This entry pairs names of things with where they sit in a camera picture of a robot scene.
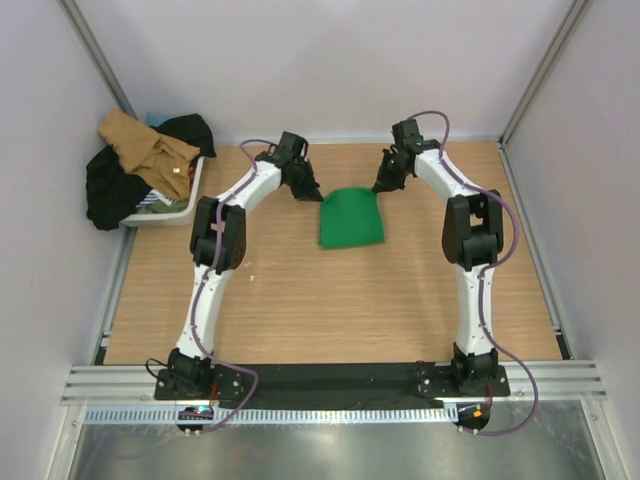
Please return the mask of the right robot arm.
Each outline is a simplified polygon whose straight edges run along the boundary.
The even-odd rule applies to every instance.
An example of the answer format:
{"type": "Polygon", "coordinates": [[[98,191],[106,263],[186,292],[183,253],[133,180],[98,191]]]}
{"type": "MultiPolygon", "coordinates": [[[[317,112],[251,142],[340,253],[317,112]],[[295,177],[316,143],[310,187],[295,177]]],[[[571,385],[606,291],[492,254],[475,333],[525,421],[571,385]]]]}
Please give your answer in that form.
{"type": "Polygon", "coordinates": [[[425,139],[415,119],[392,126],[393,143],[383,151],[375,193],[405,187],[408,176],[426,182],[445,203],[441,246],[453,266],[458,288],[459,325],[453,344],[450,381],[472,396],[498,372],[492,339],[491,265],[504,247],[502,205],[449,159],[443,144],[425,139]]]}

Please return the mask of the tan tank top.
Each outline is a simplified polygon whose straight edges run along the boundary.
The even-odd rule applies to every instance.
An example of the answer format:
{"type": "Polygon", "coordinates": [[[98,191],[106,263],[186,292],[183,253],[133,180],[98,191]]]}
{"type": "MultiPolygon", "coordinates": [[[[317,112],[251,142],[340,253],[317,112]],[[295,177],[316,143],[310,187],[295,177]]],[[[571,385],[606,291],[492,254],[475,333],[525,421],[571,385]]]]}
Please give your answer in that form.
{"type": "Polygon", "coordinates": [[[167,198],[189,198],[189,168],[199,157],[199,148],[158,133],[116,108],[109,111],[98,133],[114,149],[126,173],[141,177],[167,198]]]}

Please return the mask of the green tank top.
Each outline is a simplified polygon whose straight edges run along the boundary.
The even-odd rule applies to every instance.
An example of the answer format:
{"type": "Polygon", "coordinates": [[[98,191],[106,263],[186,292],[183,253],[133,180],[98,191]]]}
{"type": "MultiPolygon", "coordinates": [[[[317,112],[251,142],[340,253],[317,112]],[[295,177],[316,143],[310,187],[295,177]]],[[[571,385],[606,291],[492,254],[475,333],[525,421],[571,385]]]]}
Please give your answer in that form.
{"type": "Polygon", "coordinates": [[[385,242],[377,195],[348,187],[329,193],[320,205],[318,243],[323,249],[346,249],[385,242]]]}

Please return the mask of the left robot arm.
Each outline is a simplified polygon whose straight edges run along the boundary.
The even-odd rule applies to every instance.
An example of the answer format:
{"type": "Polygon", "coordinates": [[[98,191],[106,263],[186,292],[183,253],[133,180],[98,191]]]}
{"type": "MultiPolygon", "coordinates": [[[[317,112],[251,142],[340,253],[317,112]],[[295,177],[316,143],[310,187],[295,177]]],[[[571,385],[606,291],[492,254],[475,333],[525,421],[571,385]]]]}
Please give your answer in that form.
{"type": "Polygon", "coordinates": [[[277,143],[269,142],[265,151],[248,156],[247,173],[228,190],[199,200],[190,238],[192,296],[182,333],[161,371],[160,386],[192,400],[210,392],[214,333],[226,288],[244,260],[249,214],[283,185],[296,200],[323,200],[308,149],[305,138],[285,131],[277,143]]]}

